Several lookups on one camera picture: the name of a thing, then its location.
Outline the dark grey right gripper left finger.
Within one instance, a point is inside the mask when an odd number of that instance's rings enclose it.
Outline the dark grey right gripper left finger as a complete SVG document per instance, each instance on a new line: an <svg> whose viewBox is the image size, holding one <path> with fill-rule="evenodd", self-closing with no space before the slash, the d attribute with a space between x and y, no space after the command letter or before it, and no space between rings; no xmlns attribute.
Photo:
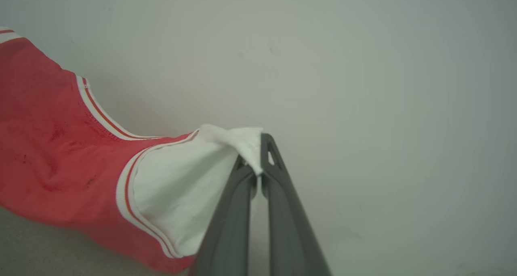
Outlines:
<svg viewBox="0 0 517 276"><path fill-rule="evenodd" d="M247 276L251 203L257 177L238 155L189 276Z"/></svg>

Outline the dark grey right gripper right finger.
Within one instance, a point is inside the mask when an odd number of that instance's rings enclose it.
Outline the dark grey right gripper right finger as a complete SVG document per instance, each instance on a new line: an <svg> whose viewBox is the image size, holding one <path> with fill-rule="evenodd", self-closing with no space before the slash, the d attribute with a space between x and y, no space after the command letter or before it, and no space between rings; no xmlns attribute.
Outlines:
<svg viewBox="0 0 517 276"><path fill-rule="evenodd" d="M270 274L330 276L286 164L273 136L267 133L261 134L261 166L269 210Z"/></svg>

